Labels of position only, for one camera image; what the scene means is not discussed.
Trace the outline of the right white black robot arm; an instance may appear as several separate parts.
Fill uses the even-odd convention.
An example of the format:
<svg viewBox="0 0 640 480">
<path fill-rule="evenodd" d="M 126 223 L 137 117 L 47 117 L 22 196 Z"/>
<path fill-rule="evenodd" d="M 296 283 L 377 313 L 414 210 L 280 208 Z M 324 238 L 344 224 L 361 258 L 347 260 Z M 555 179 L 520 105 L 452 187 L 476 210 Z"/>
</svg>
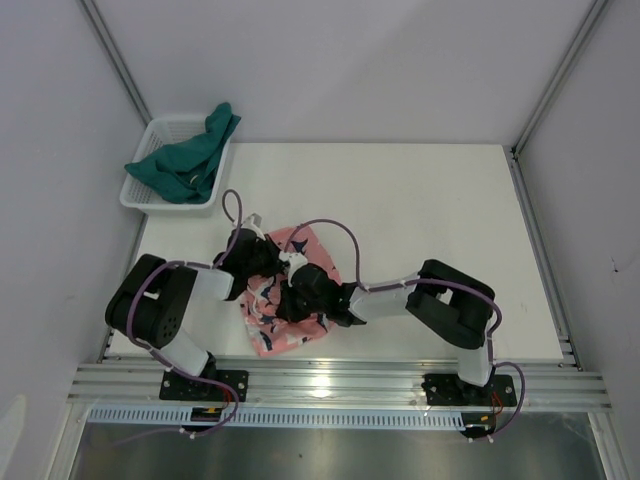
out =
<svg viewBox="0 0 640 480">
<path fill-rule="evenodd" d="M 479 403 L 493 389 L 493 332 L 502 321 L 495 292 L 439 261 L 390 283 L 338 283 L 316 264 L 290 268 L 280 284 L 276 315 L 298 323 L 319 314 L 348 328 L 410 315 L 457 349 L 458 395 Z"/>
</svg>

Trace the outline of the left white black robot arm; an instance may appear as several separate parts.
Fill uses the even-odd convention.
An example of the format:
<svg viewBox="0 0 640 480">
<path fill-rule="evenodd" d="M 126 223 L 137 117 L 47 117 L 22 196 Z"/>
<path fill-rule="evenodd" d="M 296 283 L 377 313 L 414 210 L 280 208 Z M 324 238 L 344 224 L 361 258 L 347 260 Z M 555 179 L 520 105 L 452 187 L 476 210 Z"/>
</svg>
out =
<svg viewBox="0 0 640 480">
<path fill-rule="evenodd" d="M 202 287 L 215 300 L 234 301 L 252 277 L 281 272 L 279 255 L 270 236 L 248 228 L 229 237 L 211 266 L 144 254 L 109 301 L 105 323 L 182 372 L 182 388 L 192 398 L 207 399 L 217 387 L 216 360 L 182 328 L 191 296 Z"/>
</svg>

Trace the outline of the pink shark print shorts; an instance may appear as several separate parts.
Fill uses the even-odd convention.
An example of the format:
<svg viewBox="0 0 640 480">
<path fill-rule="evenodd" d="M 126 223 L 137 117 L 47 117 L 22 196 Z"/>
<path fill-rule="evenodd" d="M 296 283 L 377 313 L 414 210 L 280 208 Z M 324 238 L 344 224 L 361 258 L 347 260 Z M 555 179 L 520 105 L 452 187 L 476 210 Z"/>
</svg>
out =
<svg viewBox="0 0 640 480">
<path fill-rule="evenodd" d="M 310 263 L 323 268 L 338 284 L 342 282 L 331 256 L 309 226 L 301 229 L 293 238 L 288 252 L 303 254 Z M 329 333 L 335 323 L 325 315 L 314 313 L 299 322 L 288 322 L 276 315 L 280 305 L 282 281 L 287 276 L 254 276 L 239 297 L 248 338 L 258 356 L 280 355 L 319 340 Z"/>
</svg>

